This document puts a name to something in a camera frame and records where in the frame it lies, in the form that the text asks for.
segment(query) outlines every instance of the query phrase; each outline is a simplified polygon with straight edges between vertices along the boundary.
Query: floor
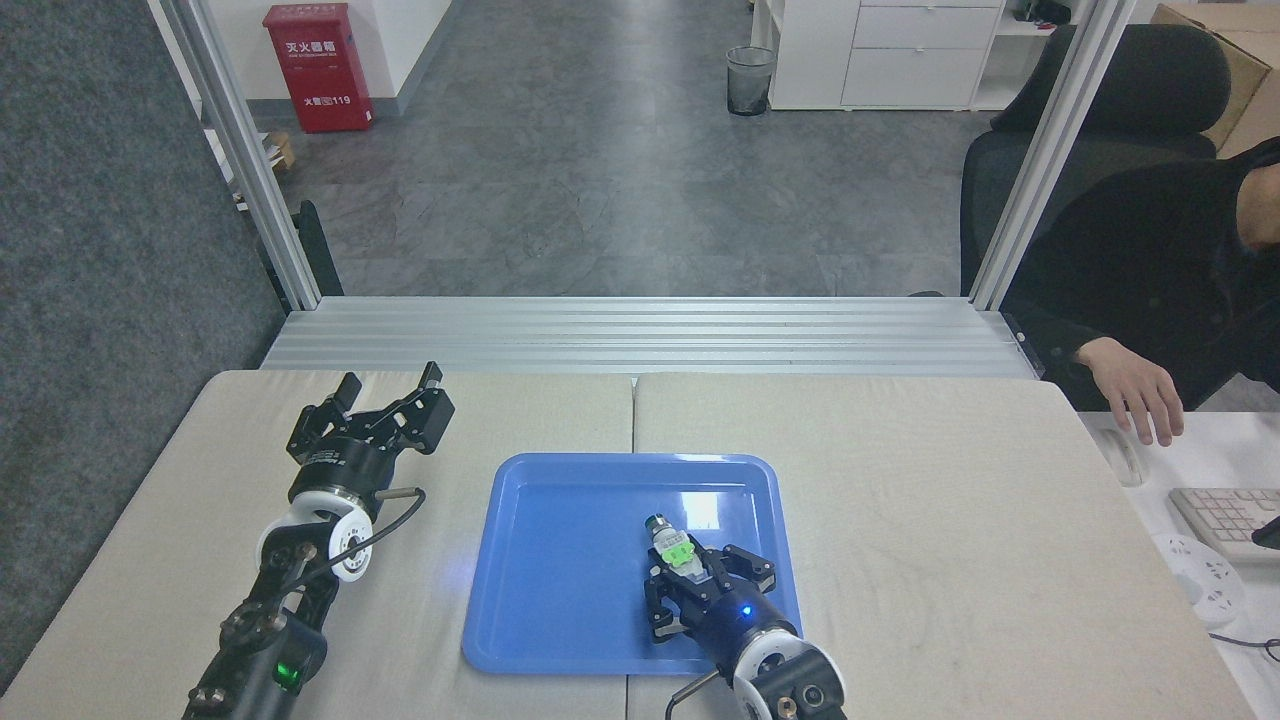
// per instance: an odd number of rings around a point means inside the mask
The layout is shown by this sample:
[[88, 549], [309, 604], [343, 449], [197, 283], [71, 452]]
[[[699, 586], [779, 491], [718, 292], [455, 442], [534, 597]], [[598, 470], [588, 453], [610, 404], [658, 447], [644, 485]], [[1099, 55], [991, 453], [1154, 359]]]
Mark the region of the floor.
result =
[[470, 0], [399, 118], [291, 133], [348, 295], [959, 291], [975, 113], [726, 110], [744, 0]]

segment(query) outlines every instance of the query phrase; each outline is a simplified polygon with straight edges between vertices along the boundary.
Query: robotic arm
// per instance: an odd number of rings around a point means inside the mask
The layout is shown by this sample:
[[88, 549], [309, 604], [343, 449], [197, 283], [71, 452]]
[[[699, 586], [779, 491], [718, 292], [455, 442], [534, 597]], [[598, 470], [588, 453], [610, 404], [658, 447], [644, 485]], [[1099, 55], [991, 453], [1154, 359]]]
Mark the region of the robotic arm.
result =
[[[426, 500], [421, 488], [387, 488], [399, 452], [435, 452], [453, 416], [440, 379], [430, 363], [403, 398], [351, 414], [361, 386], [347, 373], [337, 392], [302, 410], [287, 446], [302, 466], [289, 488], [289, 511], [259, 539], [257, 579], [223, 621], [218, 653], [188, 693], [183, 720], [288, 717], [324, 664], [328, 643], [320, 628], [338, 583], [360, 579], [371, 546]], [[413, 496], [408, 511], [372, 532], [384, 500]]]
[[[732, 544], [703, 547], [662, 515], [645, 527], [653, 541], [644, 584], [653, 641], [687, 634], [716, 664], [672, 697], [668, 719], [676, 703], [718, 675], [750, 720], [845, 720], [845, 682], [835, 661], [764, 597], [774, 588], [772, 562]], [[678, 618], [663, 600], [678, 607]]]

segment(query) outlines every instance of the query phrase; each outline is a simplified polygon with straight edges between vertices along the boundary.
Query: cardboard box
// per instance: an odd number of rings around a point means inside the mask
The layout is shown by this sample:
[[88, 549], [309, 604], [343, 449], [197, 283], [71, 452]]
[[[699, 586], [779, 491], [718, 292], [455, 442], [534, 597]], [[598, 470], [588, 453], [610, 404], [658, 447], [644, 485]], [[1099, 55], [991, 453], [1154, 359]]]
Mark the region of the cardboard box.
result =
[[266, 150], [266, 161], [275, 170], [275, 174], [288, 172], [293, 168], [296, 158], [293, 147], [289, 145], [289, 133], [269, 132], [262, 138], [262, 149]]
[[1231, 96], [1204, 131], [1219, 158], [1280, 136], [1280, 5], [1165, 5], [1152, 23], [1189, 24], [1213, 35], [1231, 69]]

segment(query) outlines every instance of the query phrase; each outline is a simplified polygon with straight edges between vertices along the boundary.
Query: white cabinet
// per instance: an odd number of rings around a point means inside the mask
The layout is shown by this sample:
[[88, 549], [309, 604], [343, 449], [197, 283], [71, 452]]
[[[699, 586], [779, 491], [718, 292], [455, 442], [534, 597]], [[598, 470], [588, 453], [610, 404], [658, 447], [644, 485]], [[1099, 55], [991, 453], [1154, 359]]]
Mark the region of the white cabinet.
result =
[[756, 0], [751, 42], [778, 54], [777, 110], [1002, 109], [1051, 32], [1014, 19], [1023, 3]]

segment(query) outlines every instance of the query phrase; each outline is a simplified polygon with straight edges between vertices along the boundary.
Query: beige table mat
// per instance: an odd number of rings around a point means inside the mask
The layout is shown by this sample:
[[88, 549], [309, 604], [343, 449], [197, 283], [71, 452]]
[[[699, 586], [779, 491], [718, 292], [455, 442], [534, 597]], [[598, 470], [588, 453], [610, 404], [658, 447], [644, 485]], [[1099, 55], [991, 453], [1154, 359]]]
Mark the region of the beige table mat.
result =
[[[774, 468], [850, 717], [1252, 716], [1053, 386], [645, 375], [635, 432], [636, 452]], [[628, 717], [680, 684], [634, 678]], [[727, 717], [714, 692], [677, 717]]]
[[[393, 486], [428, 501], [338, 592], [329, 657], [294, 717], [622, 717], [622, 678], [484, 675], [461, 653], [494, 471], [518, 452], [627, 452], [625, 377], [465, 375], [443, 387], [457, 414], [439, 451], [403, 452]], [[233, 372], [212, 379], [93, 564], [0, 700], [5, 720], [165, 719], [216, 648], [218, 624], [248, 593], [261, 530], [288, 509], [285, 455], [303, 405], [339, 373]], [[356, 410], [416, 382], [361, 373]], [[408, 501], [388, 501], [379, 527]]]

